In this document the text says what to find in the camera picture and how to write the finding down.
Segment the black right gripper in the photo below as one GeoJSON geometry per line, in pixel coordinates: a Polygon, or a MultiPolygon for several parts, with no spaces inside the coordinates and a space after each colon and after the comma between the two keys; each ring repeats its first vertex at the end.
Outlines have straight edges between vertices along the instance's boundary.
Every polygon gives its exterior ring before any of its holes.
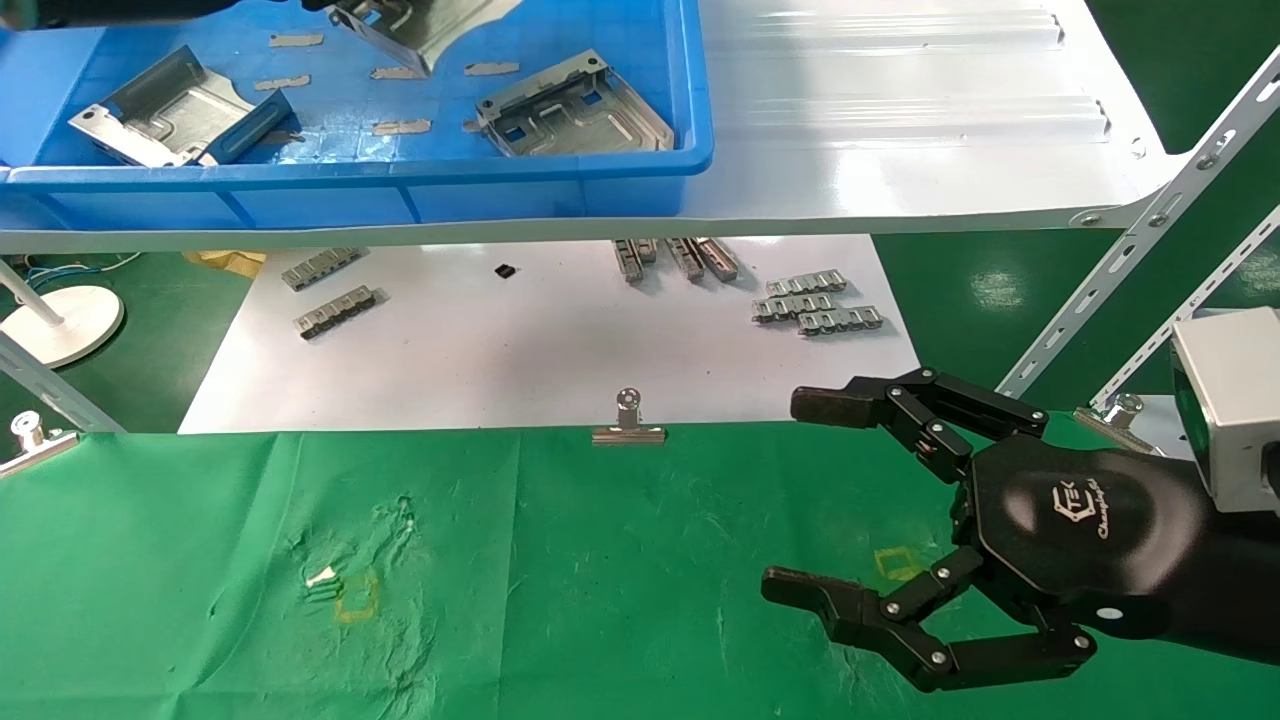
{"type": "Polygon", "coordinates": [[[966,479],[977,550],[955,550],[887,596],[764,570],[763,598],[813,612],[832,643],[879,655],[929,693],[1070,676],[1097,651],[1074,624],[1124,639],[1184,634],[1187,575],[1211,515],[1189,462],[1006,439],[1042,437],[1048,414],[928,366],[855,375],[837,389],[797,387],[790,411],[800,423],[882,428],[938,479],[966,479]],[[959,429],[1000,442],[973,459],[959,429]],[[924,620],[974,584],[1034,630],[956,643],[929,634],[924,620]]]}

